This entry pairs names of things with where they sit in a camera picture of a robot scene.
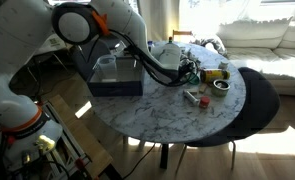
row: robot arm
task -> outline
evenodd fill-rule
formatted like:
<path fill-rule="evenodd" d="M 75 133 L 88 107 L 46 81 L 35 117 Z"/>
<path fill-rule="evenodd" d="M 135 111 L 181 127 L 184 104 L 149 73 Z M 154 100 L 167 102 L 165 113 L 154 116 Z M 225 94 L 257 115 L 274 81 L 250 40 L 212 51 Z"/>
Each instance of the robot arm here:
<path fill-rule="evenodd" d="M 74 45 L 88 43 L 97 34 L 117 35 L 127 45 L 126 50 L 163 85 L 182 85 L 182 76 L 190 72 L 189 68 L 180 67 L 181 50 L 177 45 L 166 45 L 159 59 L 149 52 L 145 22 L 124 1 L 92 0 L 88 5 L 64 3 L 55 7 L 52 23 L 55 32 Z"/>

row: round table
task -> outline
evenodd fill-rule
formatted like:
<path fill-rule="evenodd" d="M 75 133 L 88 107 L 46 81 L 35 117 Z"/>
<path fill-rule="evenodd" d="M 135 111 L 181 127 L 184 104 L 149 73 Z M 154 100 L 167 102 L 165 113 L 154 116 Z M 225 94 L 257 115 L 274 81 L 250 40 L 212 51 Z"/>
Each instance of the round table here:
<path fill-rule="evenodd" d="M 195 44 L 175 42 L 199 58 L 201 67 L 217 69 L 227 59 Z M 139 140 L 157 143 L 186 143 L 217 133 L 242 109 L 246 88 L 241 74 L 229 63 L 230 89 L 225 97 L 212 95 L 208 87 L 204 96 L 210 97 L 207 109 L 193 106 L 183 90 L 195 85 L 165 87 L 145 74 L 143 96 L 93 97 L 91 104 L 96 115 L 122 134 Z"/>

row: wooden floor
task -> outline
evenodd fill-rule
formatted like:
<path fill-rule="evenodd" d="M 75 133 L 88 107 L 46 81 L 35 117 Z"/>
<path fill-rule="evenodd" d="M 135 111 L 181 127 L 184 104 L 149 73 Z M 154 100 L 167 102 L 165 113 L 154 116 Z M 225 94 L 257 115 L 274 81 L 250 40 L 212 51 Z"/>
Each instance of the wooden floor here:
<path fill-rule="evenodd" d="M 88 102 L 91 96 L 85 81 L 72 68 L 69 75 L 60 66 L 42 74 L 43 100 L 60 94 L 70 108 L 76 112 Z M 13 90 L 19 94 L 33 95 L 34 82 L 25 73 L 13 82 Z M 122 135 L 107 127 L 93 110 L 79 118 L 112 155 L 113 165 L 125 176 L 136 162 L 151 148 L 152 143 L 129 141 L 123 144 Z M 281 96 L 281 108 L 275 119 L 259 134 L 237 141 L 235 169 L 230 170 L 231 151 L 229 145 L 210 148 L 187 149 L 178 173 L 175 169 L 183 148 L 182 144 L 169 149 L 167 170 L 159 168 L 159 144 L 140 163 L 127 179 L 132 180 L 194 180 L 194 179 L 295 179 L 295 97 Z"/>

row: sunlight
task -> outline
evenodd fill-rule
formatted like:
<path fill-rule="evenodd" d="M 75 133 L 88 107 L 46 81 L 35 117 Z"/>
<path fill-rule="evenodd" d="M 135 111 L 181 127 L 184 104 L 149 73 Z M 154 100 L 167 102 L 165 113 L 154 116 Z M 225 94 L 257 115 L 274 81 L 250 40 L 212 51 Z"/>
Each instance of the sunlight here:
<path fill-rule="evenodd" d="M 290 127 L 281 133 L 255 134 L 236 141 L 236 151 L 245 153 L 295 155 L 295 129 Z"/>
<path fill-rule="evenodd" d="M 140 140 L 138 139 L 134 139 L 134 138 L 131 138 L 131 137 L 128 137 L 128 144 L 131 145 L 131 146 L 138 146 L 140 143 Z M 145 142 L 145 146 L 146 147 L 151 147 L 153 146 L 154 143 L 153 142 Z M 156 143 L 155 147 L 160 147 L 161 146 L 161 143 Z"/>
<path fill-rule="evenodd" d="M 91 103 L 88 101 L 82 108 L 80 108 L 76 113 L 76 117 L 80 118 L 83 116 L 90 108 L 91 108 Z"/>

